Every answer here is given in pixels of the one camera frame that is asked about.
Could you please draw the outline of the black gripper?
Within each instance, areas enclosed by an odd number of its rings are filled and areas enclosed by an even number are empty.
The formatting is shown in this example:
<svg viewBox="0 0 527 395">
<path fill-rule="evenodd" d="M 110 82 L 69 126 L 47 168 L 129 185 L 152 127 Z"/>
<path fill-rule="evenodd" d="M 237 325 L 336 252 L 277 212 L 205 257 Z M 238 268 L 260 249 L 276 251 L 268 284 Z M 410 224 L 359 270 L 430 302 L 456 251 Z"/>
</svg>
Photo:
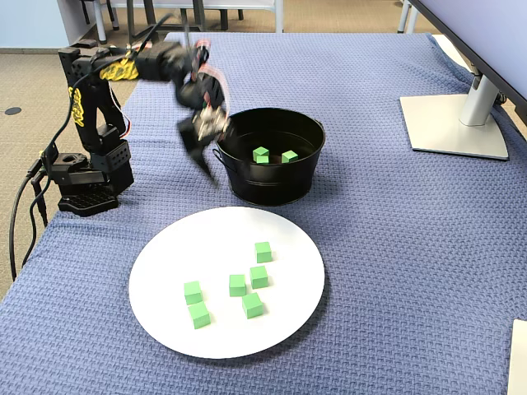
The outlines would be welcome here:
<svg viewBox="0 0 527 395">
<path fill-rule="evenodd" d="M 176 101 L 180 106 L 191 111 L 190 115 L 177 123 L 184 148 L 188 156 L 217 188 L 218 182 L 213 177 L 203 155 L 203 150 L 211 139 L 208 138 L 207 142 L 199 141 L 194 123 L 223 124 L 221 141 L 231 137 L 236 130 L 234 122 L 227 117 L 227 112 L 223 109 L 226 92 L 221 79 L 210 73 L 197 73 L 190 77 L 180 74 L 176 77 Z"/>
</svg>

